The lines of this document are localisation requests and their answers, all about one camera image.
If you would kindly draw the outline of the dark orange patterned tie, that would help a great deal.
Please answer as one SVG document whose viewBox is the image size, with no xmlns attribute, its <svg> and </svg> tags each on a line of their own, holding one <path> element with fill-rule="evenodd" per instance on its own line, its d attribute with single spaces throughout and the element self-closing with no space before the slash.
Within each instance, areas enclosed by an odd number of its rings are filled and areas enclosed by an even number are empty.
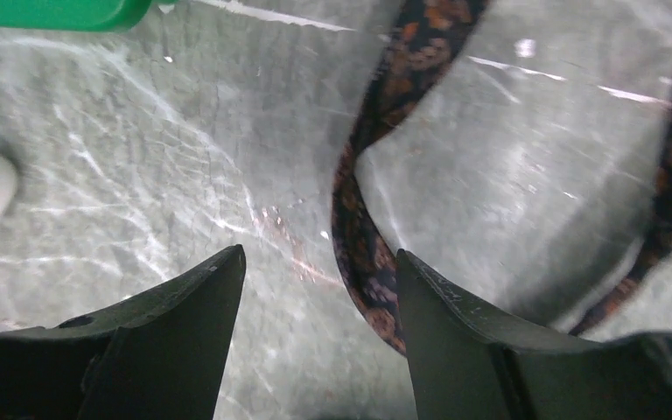
<svg viewBox="0 0 672 420">
<path fill-rule="evenodd" d="M 339 168 L 339 264 L 393 254 L 537 324 L 672 331 L 672 1 L 412 1 Z"/>
</svg>

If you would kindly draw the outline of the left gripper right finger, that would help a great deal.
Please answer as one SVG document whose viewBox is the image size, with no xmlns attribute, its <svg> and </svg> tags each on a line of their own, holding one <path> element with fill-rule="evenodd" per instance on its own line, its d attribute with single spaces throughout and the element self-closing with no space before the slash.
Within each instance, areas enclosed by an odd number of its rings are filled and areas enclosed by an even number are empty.
<svg viewBox="0 0 672 420">
<path fill-rule="evenodd" d="M 672 332 L 605 342 L 516 317 L 397 254 L 421 419 L 672 419 Z"/>
</svg>

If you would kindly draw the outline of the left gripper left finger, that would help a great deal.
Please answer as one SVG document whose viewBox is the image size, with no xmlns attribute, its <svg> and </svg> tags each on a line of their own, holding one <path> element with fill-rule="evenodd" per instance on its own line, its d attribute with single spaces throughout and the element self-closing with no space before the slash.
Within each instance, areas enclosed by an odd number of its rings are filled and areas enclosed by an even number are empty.
<svg viewBox="0 0 672 420">
<path fill-rule="evenodd" d="M 210 419 L 242 297 L 229 246 L 52 328 L 0 332 L 0 419 Z"/>
</svg>

